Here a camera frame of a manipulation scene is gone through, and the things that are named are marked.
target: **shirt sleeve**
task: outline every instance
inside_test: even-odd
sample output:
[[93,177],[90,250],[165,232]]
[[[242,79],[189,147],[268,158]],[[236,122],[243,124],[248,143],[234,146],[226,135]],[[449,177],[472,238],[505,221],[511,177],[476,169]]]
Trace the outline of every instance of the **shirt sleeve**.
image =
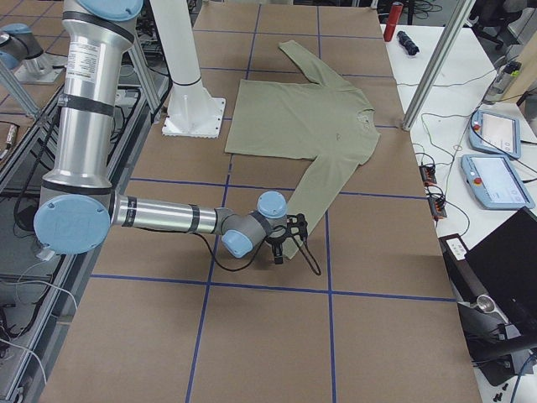
[[297,65],[306,78],[337,91],[356,91],[356,87],[344,80],[329,65],[293,40],[279,44],[279,48]]

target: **white pillar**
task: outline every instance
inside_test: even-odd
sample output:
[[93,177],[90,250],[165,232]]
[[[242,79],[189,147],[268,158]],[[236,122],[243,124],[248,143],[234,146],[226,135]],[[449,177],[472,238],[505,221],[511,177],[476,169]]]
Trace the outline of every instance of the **white pillar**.
[[186,0],[151,0],[151,7],[174,81],[162,133],[218,137],[226,100],[203,87]]

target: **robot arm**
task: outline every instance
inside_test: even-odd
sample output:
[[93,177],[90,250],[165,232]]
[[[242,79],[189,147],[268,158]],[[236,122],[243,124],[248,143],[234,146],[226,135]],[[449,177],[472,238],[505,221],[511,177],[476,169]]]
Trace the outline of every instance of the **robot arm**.
[[281,258],[281,243],[289,236],[290,226],[285,199],[278,192],[264,193],[257,210],[239,217],[226,208],[144,200],[112,189],[106,162],[116,88],[123,52],[134,41],[135,17],[142,1],[117,0],[106,8],[102,4],[64,2],[69,59],[59,100],[58,154],[54,169],[43,177],[34,219],[39,241],[56,253],[79,254],[99,245],[111,225],[121,225],[221,234],[237,258],[271,237],[273,250]]
[[9,24],[0,28],[0,60],[10,70],[24,63],[32,76],[52,71],[49,56],[25,24]]

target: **red bottle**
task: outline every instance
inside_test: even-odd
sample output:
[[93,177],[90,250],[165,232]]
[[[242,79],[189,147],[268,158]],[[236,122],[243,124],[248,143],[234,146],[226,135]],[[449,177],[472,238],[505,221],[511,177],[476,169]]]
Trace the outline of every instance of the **red bottle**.
[[397,27],[397,22],[401,13],[403,12],[403,4],[401,2],[393,2],[392,7],[389,10],[388,22],[386,23],[386,29],[384,30],[384,41],[389,42],[392,40]]

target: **blue joint cap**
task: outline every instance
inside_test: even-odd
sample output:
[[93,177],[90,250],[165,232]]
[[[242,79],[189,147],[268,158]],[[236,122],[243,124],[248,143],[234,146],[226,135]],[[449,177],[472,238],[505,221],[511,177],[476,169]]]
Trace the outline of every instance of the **blue joint cap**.
[[34,228],[38,240],[57,254],[82,254],[107,237],[110,216],[89,196],[62,195],[39,208]]
[[258,211],[266,218],[281,218],[287,214],[285,197],[277,191],[266,191],[258,200]]
[[250,239],[235,229],[230,229],[222,237],[222,242],[233,256],[240,259],[253,249]]
[[26,24],[15,23],[2,27],[2,31],[8,34],[31,34],[32,30]]
[[9,69],[13,70],[18,66],[18,60],[15,59],[12,55],[6,52],[0,52],[0,60],[3,64]]
[[77,0],[77,2],[99,18],[120,23],[136,18],[143,6],[143,0]]

